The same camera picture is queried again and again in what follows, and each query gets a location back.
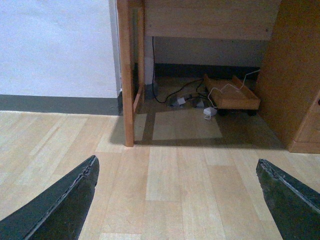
cabinet drawer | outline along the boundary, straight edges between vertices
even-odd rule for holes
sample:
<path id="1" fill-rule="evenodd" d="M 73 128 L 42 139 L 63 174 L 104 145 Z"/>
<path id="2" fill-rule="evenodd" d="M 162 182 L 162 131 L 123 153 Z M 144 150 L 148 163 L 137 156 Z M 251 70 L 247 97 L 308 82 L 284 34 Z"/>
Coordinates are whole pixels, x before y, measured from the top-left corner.
<path id="1" fill-rule="evenodd" d="M 312 113 L 319 113 L 320 114 L 320 92 L 318 93 L 317 97 L 315 98 L 310 111 Z"/>
<path id="2" fill-rule="evenodd" d="M 320 113 L 310 112 L 297 142 L 320 143 Z"/>

dark green object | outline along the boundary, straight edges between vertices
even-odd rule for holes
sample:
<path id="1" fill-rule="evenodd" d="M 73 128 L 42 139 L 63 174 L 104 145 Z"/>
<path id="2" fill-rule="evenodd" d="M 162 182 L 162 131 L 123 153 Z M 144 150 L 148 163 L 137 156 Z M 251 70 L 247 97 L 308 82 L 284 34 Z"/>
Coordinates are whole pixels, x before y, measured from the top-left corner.
<path id="1" fill-rule="evenodd" d="M 284 240 L 320 240 L 320 194 L 267 160 L 256 173 Z"/>
<path id="2" fill-rule="evenodd" d="M 95 194 L 99 160 L 91 156 L 0 221 L 2 240 L 77 240 Z"/>

wooden cabinet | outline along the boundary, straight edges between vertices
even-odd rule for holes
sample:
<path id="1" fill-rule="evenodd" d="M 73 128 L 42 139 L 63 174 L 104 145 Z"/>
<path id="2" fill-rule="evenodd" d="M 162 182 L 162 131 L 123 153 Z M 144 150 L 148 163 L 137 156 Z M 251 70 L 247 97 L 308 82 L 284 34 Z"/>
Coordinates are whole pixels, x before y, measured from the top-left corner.
<path id="1" fill-rule="evenodd" d="M 282 0 L 257 80 L 260 116 L 290 152 L 320 154 L 320 2 Z"/>
<path id="2" fill-rule="evenodd" d="M 298 153 L 320 153 L 320 92 L 288 149 Z"/>
<path id="3" fill-rule="evenodd" d="M 281 0 L 145 0 L 145 34 L 270 40 Z"/>

wooden tray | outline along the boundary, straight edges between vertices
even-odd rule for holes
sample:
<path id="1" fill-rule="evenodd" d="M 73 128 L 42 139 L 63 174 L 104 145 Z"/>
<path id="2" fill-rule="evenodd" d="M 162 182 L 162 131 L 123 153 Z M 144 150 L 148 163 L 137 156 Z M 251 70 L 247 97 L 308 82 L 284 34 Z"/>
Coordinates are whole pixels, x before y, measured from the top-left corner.
<path id="1" fill-rule="evenodd" d="M 233 76 L 232 80 L 215 80 L 204 75 L 204 84 L 210 92 L 212 88 L 222 89 L 226 84 L 231 84 L 238 89 L 241 88 L 242 82 Z M 245 109 L 258 110 L 260 99 L 246 86 L 239 91 L 232 86 L 227 86 L 222 93 L 214 89 L 210 98 L 214 100 L 218 109 Z"/>

gray baseboard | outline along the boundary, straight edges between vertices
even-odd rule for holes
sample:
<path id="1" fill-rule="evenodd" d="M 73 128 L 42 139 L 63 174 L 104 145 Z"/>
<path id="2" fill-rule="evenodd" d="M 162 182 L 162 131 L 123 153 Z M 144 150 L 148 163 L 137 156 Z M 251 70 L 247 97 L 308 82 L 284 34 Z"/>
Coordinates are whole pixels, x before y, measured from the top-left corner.
<path id="1" fill-rule="evenodd" d="M 243 79 L 246 74 L 260 69 L 251 66 L 217 66 L 217 65 L 193 65 L 156 63 L 155 76 L 173 78 L 203 78 L 207 74 L 209 78 L 231 79 L 233 75 Z M 247 79 L 257 80 L 258 73 L 248 75 Z"/>
<path id="2" fill-rule="evenodd" d="M 0 111 L 122 115 L 118 98 L 0 95 Z"/>

